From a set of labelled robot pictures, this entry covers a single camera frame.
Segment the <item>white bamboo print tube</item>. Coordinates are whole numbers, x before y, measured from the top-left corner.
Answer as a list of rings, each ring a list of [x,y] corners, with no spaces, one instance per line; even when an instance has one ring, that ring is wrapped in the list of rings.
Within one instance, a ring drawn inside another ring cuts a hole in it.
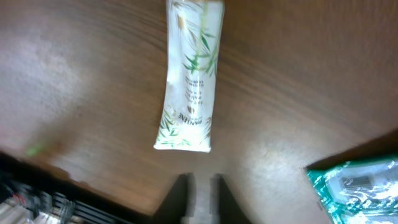
[[[167,1],[167,79],[154,148],[210,152],[224,1]]]

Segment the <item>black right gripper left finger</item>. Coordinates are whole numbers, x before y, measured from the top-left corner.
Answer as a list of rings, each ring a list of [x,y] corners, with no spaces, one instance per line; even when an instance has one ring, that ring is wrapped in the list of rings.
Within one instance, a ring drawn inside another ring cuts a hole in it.
[[[190,175],[181,174],[152,216],[152,224],[181,224],[190,200]]]

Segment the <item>green 3M gloves package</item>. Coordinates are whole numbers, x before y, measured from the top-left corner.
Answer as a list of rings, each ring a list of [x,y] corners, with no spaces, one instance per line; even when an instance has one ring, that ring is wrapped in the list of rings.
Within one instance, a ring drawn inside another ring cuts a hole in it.
[[[308,169],[307,177],[332,223],[397,224],[397,157]]]

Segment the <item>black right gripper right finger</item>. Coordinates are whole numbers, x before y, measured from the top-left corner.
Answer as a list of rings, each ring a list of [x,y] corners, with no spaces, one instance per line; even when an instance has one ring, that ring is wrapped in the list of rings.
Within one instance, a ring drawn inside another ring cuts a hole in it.
[[[239,206],[225,178],[221,174],[216,174],[214,176],[214,223],[252,223]]]

